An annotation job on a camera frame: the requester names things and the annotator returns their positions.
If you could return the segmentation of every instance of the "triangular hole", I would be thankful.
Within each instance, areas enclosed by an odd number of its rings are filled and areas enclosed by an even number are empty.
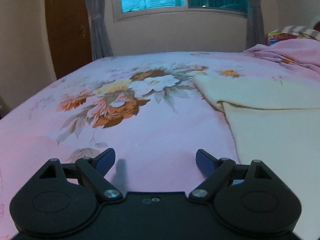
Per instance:
[[[40,179],[48,179],[48,178],[56,178],[57,174],[56,174],[56,169],[54,165],[50,165],[45,171],[44,173],[41,174],[41,176],[39,177]]]
[[[256,173],[254,175],[257,179],[271,179],[270,175],[261,167],[256,167]]]

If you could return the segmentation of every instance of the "striped pillow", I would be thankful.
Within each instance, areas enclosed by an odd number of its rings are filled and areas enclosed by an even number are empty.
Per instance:
[[[304,35],[304,36],[307,36],[307,37],[312,38],[314,40],[320,41],[320,32],[313,30],[313,29],[309,29],[304,26],[294,26],[294,25],[286,26],[282,29],[277,29],[274,32],[287,33],[287,34],[292,34],[295,36]]]

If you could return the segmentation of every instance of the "flower print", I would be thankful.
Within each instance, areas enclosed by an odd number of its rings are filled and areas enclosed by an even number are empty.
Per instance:
[[[190,71],[202,71],[207,70],[209,67],[207,66],[201,66],[201,65],[185,65],[185,64],[179,64],[176,69],[187,69]]]
[[[57,110],[59,111],[69,111],[73,108],[77,108],[80,105],[83,105],[87,98],[92,96],[92,93],[88,90],[82,90],[77,95],[69,95],[65,94],[63,95],[63,101],[58,104]]]
[[[117,91],[106,95],[95,102],[96,106],[88,111],[88,118],[93,118],[93,128],[102,126],[112,127],[122,122],[123,119],[137,115],[139,107],[150,100],[139,99],[131,91]]]
[[[222,76],[226,76],[226,77],[234,77],[234,78],[238,78],[240,77],[240,75],[238,73],[236,73],[234,70],[232,69],[228,69],[228,70],[221,70],[218,71],[218,73]]]
[[[165,87],[172,87],[176,83],[180,82],[179,79],[174,78],[172,75],[166,75],[161,77],[148,77],[143,81],[135,81],[129,85],[129,88],[133,89],[135,95],[141,97],[151,92],[162,91]]]
[[[95,91],[95,94],[96,95],[99,95],[99,94],[111,94],[111,93],[117,92],[119,90],[126,90],[130,83],[131,83],[130,79],[116,80],[116,81],[113,81],[111,83],[105,84],[101,88],[97,89]]]
[[[190,71],[189,73],[188,73],[190,76],[196,76],[196,75],[204,75],[204,76],[206,76],[207,75],[207,73],[206,72],[204,72],[204,71]]]
[[[153,69],[145,72],[135,73],[130,79],[132,81],[142,81],[149,77],[163,77],[167,75],[167,73],[162,69]]]

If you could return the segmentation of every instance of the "gray curtain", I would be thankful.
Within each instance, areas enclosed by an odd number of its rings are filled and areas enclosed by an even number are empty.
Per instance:
[[[112,49],[104,22],[105,0],[85,0],[91,20],[90,36],[92,59],[112,56]]]
[[[248,0],[248,20],[247,20],[247,38],[246,48],[251,48],[256,44],[263,44],[265,35],[263,27],[263,18],[261,11],[261,0]]]

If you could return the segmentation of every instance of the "black mechanical arm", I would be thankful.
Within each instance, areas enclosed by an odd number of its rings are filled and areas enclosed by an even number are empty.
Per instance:
[[[207,179],[188,197],[184,192],[124,197],[103,178],[115,158],[108,149],[73,164],[50,159],[11,201],[19,231],[14,239],[298,240],[292,231],[300,201],[260,160],[237,165],[198,150],[196,164]]]

